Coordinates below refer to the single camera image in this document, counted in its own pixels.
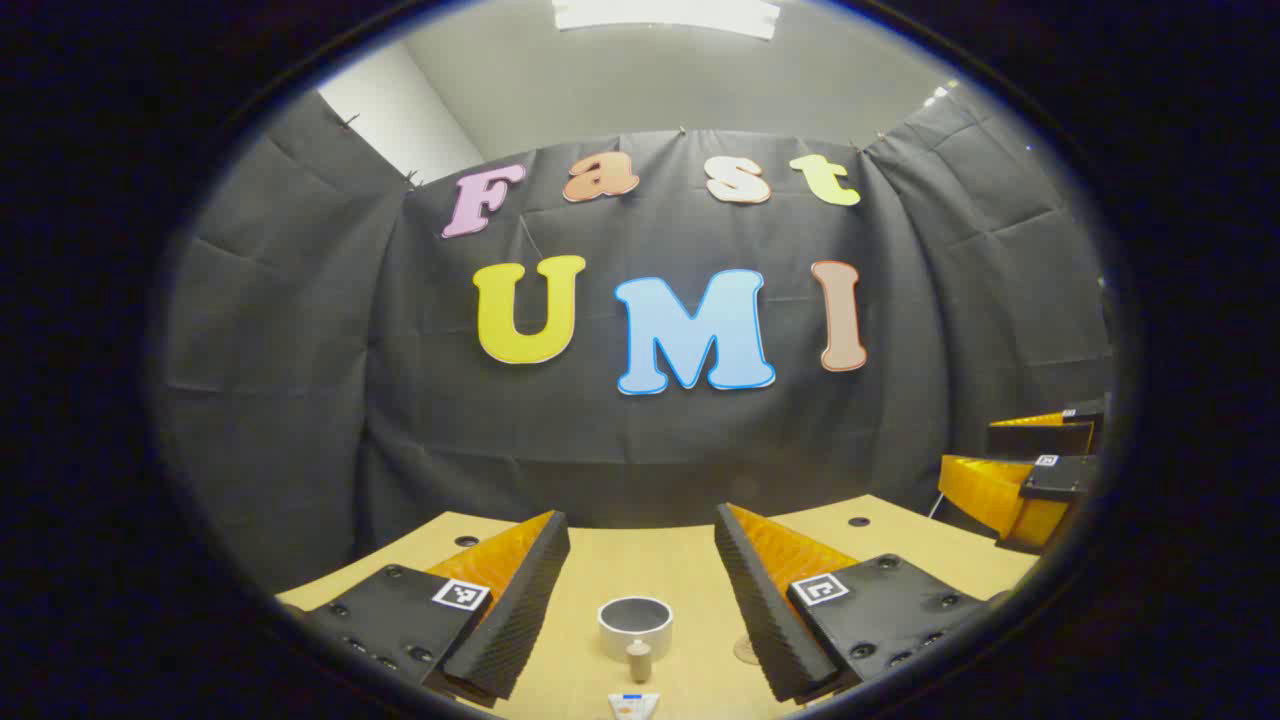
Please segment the black backdrop cloth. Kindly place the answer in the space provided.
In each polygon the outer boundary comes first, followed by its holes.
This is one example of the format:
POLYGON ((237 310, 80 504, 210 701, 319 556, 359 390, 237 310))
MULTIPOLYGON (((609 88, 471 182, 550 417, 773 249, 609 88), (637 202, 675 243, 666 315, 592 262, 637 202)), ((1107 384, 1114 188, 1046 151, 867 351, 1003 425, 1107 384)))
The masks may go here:
POLYGON ((527 174, 447 238, 457 176, 410 188, 317 95, 252 142, 175 245, 154 397, 177 474, 288 591, 440 512, 575 527, 915 512, 991 421, 1112 384, 1102 229, 1036 136, 956 94, 855 150, 666 129, 504 158, 527 174), (763 389, 626 397, 614 288, 690 311, 759 272, 763 389))

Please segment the light wooden desktop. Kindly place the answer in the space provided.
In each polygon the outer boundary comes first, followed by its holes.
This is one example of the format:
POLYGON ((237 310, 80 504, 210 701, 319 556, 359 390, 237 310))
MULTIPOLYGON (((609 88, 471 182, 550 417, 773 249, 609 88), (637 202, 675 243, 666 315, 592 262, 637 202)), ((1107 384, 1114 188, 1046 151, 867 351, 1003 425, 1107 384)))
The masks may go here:
MULTIPOLYGON (((924 518, 870 495, 781 514, 781 525, 858 560, 896 553, 978 600, 1014 588, 1036 556, 924 518)), ((467 720, 614 720, 609 694, 655 693, 653 720, 812 720, 836 697, 782 703, 758 666, 736 657, 746 628, 712 525, 570 529, 545 621, 512 696, 490 711, 457 700, 467 720), (673 609, 672 643, 652 679, 631 682, 605 655, 598 610, 644 596, 673 609)))

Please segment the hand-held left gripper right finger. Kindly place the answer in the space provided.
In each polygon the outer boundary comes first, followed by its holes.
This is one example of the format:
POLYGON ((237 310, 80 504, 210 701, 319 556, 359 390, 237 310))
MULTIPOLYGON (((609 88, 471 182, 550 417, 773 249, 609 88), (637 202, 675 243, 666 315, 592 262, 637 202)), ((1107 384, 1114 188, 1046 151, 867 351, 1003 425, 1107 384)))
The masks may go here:
POLYGON ((783 702, 897 673, 1001 593, 989 539, 888 502, 777 518, 722 503, 713 532, 751 650, 783 702))

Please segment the ceiling light panel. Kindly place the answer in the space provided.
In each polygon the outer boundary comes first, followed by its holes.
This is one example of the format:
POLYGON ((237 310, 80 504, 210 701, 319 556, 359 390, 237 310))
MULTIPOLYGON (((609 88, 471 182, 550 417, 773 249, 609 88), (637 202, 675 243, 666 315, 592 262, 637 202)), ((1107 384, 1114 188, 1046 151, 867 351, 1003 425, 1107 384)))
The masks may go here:
POLYGON ((781 8, 765 0, 550 0, 556 28, 681 26, 769 41, 781 8))

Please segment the white cup with wooden handle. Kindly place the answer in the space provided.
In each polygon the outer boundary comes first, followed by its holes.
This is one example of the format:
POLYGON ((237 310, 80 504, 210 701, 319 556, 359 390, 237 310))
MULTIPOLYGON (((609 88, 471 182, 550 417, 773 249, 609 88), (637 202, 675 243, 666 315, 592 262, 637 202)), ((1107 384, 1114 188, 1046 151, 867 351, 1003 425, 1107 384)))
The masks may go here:
POLYGON ((596 610, 596 626, 605 656, 626 666, 631 683, 646 684, 672 646, 675 611, 658 598, 625 596, 596 610))

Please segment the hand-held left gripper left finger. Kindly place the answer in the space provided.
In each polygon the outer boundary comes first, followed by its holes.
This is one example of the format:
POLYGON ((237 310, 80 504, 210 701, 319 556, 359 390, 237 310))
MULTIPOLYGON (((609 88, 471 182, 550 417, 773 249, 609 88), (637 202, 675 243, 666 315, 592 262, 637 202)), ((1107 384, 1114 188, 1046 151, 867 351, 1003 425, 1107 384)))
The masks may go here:
POLYGON ((490 708, 530 660, 570 550, 566 515, 548 511, 430 566, 385 562, 285 611, 402 685, 490 708))

